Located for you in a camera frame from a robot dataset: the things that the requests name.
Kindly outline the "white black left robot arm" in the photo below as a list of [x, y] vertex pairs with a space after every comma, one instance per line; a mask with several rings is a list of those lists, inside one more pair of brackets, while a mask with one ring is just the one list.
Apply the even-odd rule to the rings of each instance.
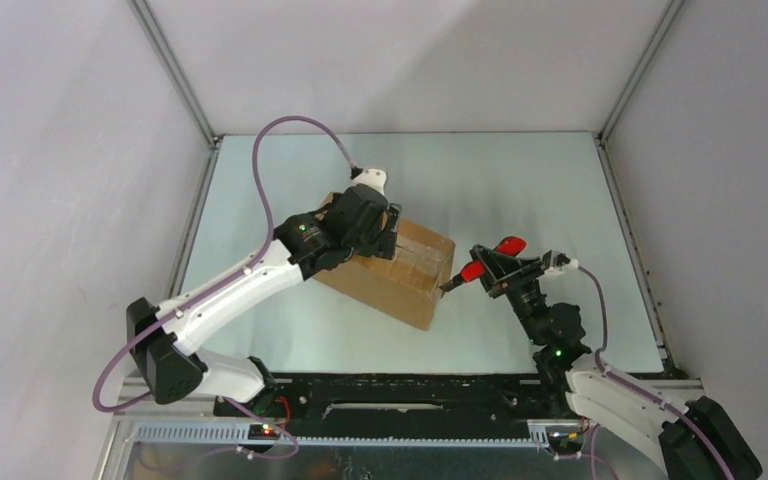
[[128, 352], [159, 405], [192, 394], [231, 398], [252, 416], [276, 403], [274, 381], [255, 356], [210, 352], [206, 341], [269, 297], [354, 257], [391, 260], [402, 208], [368, 185], [334, 194], [320, 208], [275, 227], [266, 250], [253, 253], [200, 287], [154, 305], [126, 309]]

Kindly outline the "red black utility knife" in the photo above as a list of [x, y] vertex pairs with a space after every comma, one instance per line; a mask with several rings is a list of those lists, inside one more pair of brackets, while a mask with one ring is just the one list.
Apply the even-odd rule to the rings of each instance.
[[439, 289], [448, 293], [464, 284], [479, 281], [485, 291], [489, 292], [502, 279], [520, 269], [517, 256], [526, 247], [527, 241], [517, 236], [506, 236], [492, 248], [474, 245], [469, 251], [471, 260], [451, 279], [442, 283]]

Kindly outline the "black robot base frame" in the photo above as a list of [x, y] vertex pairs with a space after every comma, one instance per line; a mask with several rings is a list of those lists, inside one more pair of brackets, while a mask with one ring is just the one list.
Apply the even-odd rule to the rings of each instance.
[[535, 374], [281, 374], [251, 403], [212, 398], [211, 417], [265, 449], [286, 422], [301, 441], [433, 446], [533, 441], [574, 451], [574, 414]]

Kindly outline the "brown cardboard express box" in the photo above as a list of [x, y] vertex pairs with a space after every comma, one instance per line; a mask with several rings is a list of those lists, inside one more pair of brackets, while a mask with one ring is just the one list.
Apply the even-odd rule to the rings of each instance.
[[318, 282], [418, 330], [430, 329], [451, 277], [456, 243], [409, 219], [400, 221], [394, 258], [355, 256], [314, 276]]

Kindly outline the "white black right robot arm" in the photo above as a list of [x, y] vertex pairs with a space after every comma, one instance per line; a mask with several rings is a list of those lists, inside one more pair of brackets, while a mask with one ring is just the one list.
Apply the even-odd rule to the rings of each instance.
[[505, 298], [539, 351], [533, 360], [541, 402], [556, 418], [572, 413], [594, 421], [634, 447], [670, 479], [758, 479], [763, 467], [721, 404], [702, 395], [680, 400], [610, 365], [604, 346], [583, 339], [581, 309], [549, 304], [543, 278], [578, 269], [567, 255], [549, 251], [522, 258], [507, 247], [476, 245], [457, 283], [477, 280], [491, 298]]

